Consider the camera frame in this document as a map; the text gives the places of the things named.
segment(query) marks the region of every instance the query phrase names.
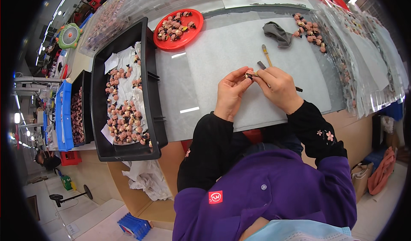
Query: gray cloth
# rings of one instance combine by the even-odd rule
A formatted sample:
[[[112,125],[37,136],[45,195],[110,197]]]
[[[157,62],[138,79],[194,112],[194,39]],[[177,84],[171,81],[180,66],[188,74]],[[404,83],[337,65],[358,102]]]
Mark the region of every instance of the gray cloth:
[[[278,47],[289,47],[293,40],[293,35],[286,32],[280,25],[275,22],[268,22],[263,26],[264,34],[268,37],[276,37]]]

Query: wooden brush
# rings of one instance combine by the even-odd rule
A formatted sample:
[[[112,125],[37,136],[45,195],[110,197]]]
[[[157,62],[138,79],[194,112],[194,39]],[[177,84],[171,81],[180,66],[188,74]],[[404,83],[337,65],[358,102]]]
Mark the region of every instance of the wooden brush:
[[[271,64],[270,57],[268,56],[267,48],[265,47],[264,44],[263,44],[261,47],[263,48],[263,52],[264,52],[264,54],[265,54],[265,57],[266,57],[267,60],[268,60],[268,64],[270,65],[270,67],[272,67],[273,65]]]

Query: face mask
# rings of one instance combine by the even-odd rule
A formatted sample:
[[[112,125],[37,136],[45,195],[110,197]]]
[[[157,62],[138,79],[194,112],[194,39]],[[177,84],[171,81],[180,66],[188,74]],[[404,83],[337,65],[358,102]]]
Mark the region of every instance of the face mask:
[[[354,241],[349,227],[313,220],[272,220],[245,241]]]

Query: hand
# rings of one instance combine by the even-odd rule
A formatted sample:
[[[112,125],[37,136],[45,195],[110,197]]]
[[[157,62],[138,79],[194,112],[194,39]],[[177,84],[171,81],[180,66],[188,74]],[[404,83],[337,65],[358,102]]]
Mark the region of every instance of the hand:
[[[251,79],[245,77],[245,72],[248,69],[253,70],[253,68],[244,66],[229,73],[218,83],[215,116],[223,120],[234,121],[234,116],[240,108],[241,97],[244,91],[253,83]]]
[[[258,70],[259,77],[253,77],[260,85],[264,95],[286,114],[294,113],[304,103],[297,95],[293,78],[277,67]]]

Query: orange cloth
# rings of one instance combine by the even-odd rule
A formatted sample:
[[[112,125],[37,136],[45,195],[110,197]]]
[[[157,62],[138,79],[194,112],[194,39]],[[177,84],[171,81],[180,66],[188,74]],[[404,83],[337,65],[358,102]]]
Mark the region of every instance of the orange cloth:
[[[381,161],[375,172],[368,178],[368,191],[372,195],[376,195],[387,184],[388,177],[394,171],[395,156],[393,148],[390,146],[384,153],[384,158]]]

